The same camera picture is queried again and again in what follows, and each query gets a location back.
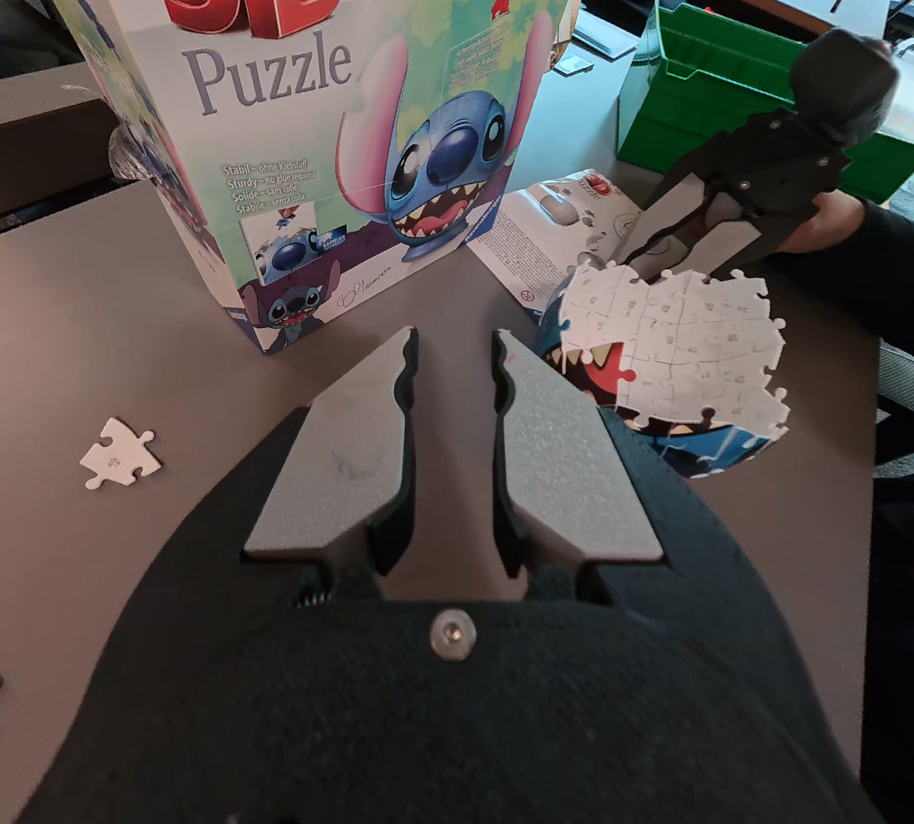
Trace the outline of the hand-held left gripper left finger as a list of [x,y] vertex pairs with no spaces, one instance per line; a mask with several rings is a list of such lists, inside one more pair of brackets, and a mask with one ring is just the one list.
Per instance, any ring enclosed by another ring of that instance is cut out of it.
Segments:
[[417,349],[404,327],[314,398],[246,556],[389,574],[415,526]]

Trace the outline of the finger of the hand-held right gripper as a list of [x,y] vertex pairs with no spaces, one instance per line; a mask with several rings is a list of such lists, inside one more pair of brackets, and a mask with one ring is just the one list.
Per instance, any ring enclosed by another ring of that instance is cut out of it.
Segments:
[[633,269],[686,269],[710,232],[705,182],[682,178],[654,201],[620,242],[620,263]]
[[695,270],[707,278],[720,280],[732,277],[732,260],[746,247],[760,239],[760,231],[745,220],[722,221],[716,224],[695,245]]

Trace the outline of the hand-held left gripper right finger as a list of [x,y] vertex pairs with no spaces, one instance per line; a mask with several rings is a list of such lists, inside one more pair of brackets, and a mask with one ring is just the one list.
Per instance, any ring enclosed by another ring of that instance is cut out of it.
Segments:
[[506,329],[493,332],[492,371],[494,538],[508,576],[659,563],[664,549],[593,400]]

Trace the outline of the partly built blue puzzle ball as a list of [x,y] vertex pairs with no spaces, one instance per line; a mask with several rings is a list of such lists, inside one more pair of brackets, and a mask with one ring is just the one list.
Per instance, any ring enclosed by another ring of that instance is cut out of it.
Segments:
[[771,387],[784,347],[764,279],[696,271],[648,283],[582,264],[553,294],[534,351],[687,478],[715,475],[781,439],[790,408]]

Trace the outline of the person's right forearm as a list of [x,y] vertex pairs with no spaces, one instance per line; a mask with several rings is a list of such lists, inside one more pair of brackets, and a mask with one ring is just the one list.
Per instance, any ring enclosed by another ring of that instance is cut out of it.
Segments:
[[863,201],[860,228],[835,247],[775,253],[771,266],[897,349],[913,351],[913,224]]

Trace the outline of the white puzzle piece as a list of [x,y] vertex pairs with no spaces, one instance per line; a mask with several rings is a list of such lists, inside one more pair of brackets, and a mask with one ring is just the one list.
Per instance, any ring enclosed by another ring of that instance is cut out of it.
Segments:
[[84,482],[86,489],[96,490],[105,481],[129,486],[137,477],[148,477],[161,469],[162,464],[147,447],[155,439],[153,430],[136,434],[120,418],[111,417],[99,436],[103,441],[95,443],[79,462],[93,473]]

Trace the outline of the printed cardboard puzzle box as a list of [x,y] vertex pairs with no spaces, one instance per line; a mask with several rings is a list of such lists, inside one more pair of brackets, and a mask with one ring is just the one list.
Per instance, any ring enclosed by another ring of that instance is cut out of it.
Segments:
[[497,210],[569,0],[50,0],[265,354]]

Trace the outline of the person's right hand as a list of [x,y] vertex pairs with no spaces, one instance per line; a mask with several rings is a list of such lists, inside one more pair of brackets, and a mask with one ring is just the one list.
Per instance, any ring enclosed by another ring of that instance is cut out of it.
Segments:
[[816,214],[801,224],[776,250],[805,255],[835,247],[862,225],[866,204],[840,190],[820,193],[814,199]]

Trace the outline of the green plastic bin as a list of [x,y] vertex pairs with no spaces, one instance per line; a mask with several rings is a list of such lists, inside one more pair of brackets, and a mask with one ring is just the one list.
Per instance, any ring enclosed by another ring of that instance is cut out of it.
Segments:
[[792,109],[790,71],[803,42],[688,3],[660,0],[619,96],[616,159],[666,173],[720,131]]

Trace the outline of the white instruction leaflet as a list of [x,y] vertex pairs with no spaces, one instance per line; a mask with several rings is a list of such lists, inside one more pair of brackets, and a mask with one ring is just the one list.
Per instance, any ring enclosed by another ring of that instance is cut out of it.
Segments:
[[595,169],[505,193],[468,246],[520,306],[539,319],[578,265],[605,261],[640,207]]

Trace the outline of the grey mesh office chair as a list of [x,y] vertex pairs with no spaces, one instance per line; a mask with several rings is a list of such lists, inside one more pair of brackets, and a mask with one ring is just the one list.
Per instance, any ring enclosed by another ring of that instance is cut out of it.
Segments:
[[885,342],[876,384],[874,479],[913,473],[913,359]]

